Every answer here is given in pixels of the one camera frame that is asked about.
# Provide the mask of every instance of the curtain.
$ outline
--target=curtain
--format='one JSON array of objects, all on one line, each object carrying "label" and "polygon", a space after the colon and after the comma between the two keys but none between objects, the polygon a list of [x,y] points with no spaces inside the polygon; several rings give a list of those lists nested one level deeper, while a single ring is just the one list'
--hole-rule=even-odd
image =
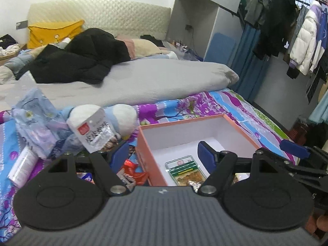
[{"label": "curtain", "polygon": [[253,54],[261,31],[246,24],[231,69],[239,75],[239,81],[231,89],[248,102],[255,99],[269,67],[267,60]]}]

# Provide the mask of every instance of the pink box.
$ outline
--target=pink box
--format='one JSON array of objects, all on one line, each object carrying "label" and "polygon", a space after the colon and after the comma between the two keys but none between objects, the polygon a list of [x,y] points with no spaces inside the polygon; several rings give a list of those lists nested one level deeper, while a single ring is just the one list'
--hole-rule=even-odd
[{"label": "pink box", "polygon": [[205,116],[139,127],[136,147],[139,164],[152,186],[176,186],[165,163],[191,155],[206,177],[209,173],[197,156],[197,146],[206,141],[214,150],[229,150],[252,158],[261,146],[226,115]]}]

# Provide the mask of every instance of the headboard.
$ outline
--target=headboard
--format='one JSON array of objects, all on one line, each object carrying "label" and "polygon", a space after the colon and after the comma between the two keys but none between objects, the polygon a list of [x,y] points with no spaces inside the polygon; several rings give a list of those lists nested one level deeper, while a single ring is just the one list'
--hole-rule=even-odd
[{"label": "headboard", "polygon": [[171,9],[147,3],[118,0],[58,0],[34,3],[27,20],[35,22],[66,22],[83,19],[83,27],[100,28],[114,36],[139,37],[150,34],[164,40]]}]

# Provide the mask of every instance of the black circular disc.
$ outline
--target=black circular disc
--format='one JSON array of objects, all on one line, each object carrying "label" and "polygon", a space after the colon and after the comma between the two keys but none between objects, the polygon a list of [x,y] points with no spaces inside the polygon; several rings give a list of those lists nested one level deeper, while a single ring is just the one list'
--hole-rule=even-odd
[{"label": "black circular disc", "polygon": [[63,230],[94,217],[103,203],[91,182],[75,176],[57,181],[28,182],[14,198],[14,210],[23,225],[41,230]]},{"label": "black circular disc", "polygon": [[290,176],[272,173],[232,185],[224,193],[223,205],[241,224],[277,232],[304,225],[313,200],[310,192]]}]

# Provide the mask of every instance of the white bottle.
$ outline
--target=white bottle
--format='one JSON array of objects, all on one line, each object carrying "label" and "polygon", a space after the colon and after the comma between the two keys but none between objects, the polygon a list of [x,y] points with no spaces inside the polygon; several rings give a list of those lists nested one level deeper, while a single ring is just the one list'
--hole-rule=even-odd
[{"label": "white bottle", "polygon": [[8,178],[15,186],[23,187],[30,177],[37,160],[38,156],[28,146],[25,146],[10,170]]}]

